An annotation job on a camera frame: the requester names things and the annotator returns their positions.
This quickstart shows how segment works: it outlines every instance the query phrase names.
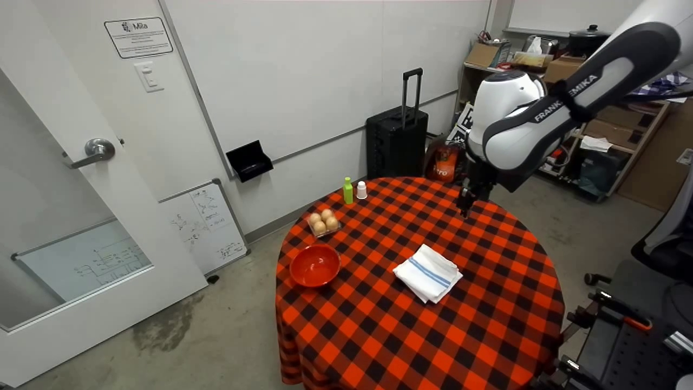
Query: luggage handle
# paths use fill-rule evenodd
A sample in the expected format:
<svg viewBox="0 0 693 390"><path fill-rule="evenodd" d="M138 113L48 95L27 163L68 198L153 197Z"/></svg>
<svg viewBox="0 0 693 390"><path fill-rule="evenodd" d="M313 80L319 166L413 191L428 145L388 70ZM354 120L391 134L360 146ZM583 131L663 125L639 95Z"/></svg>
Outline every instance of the luggage handle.
<svg viewBox="0 0 693 390"><path fill-rule="evenodd" d="M409 87L409 78L416 76L416 111L421 106L421 80L425 76L425 69L416 67L402 73L402 106L401 106L401 116L402 116L402 129L406 128L406 87Z"/></svg>

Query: small green bottle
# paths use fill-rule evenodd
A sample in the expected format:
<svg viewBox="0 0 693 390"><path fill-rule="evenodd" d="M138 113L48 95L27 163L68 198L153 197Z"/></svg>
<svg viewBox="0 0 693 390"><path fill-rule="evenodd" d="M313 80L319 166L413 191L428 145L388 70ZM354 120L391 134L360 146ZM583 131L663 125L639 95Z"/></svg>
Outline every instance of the small green bottle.
<svg viewBox="0 0 693 390"><path fill-rule="evenodd" d="M350 178L345 178L343 194L345 194L345 203L353 203L353 183L350 183Z"/></svg>

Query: round table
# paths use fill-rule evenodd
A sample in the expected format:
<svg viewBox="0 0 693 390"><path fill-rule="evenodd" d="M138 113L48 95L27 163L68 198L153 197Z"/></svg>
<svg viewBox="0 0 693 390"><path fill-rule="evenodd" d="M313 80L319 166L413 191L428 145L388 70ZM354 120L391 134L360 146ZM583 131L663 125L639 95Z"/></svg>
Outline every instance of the round table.
<svg viewBox="0 0 693 390"><path fill-rule="evenodd" d="M562 296L545 250L510 211L477 200L466 221L457 189L425 178L369 182L369 198L340 191L285 233L278 260L281 379L305 388L521 388L560 343ZM313 238L304 221L332 207L343 230ZM313 242L343 256L324 288L294 285L288 263ZM422 302L391 268L421 244L464 278Z"/></svg>

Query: door handle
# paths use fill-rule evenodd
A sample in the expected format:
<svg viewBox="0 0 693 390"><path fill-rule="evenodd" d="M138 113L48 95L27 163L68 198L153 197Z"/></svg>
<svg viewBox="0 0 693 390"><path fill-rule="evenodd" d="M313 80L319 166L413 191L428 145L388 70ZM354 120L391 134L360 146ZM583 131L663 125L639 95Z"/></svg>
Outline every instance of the door handle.
<svg viewBox="0 0 693 390"><path fill-rule="evenodd" d="M110 140L104 140L104 139L90 139L85 145L85 154L86 154L85 159L76 159L69 166L71 169L79 169L79 166L86 166L86 164L110 159L114 155L114 145Z"/></svg>

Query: red bowl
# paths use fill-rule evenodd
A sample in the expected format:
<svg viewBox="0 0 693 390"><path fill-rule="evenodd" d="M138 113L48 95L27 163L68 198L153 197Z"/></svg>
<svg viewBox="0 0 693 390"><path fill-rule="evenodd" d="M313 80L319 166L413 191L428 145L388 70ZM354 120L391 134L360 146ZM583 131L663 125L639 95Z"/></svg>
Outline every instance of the red bowl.
<svg viewBox="0 0 693 390"><path fill-rule="evenodd" d="M340 256L326 244L305 246L290 262L290 278L298 285L326 285L340 273Z"/></svg>

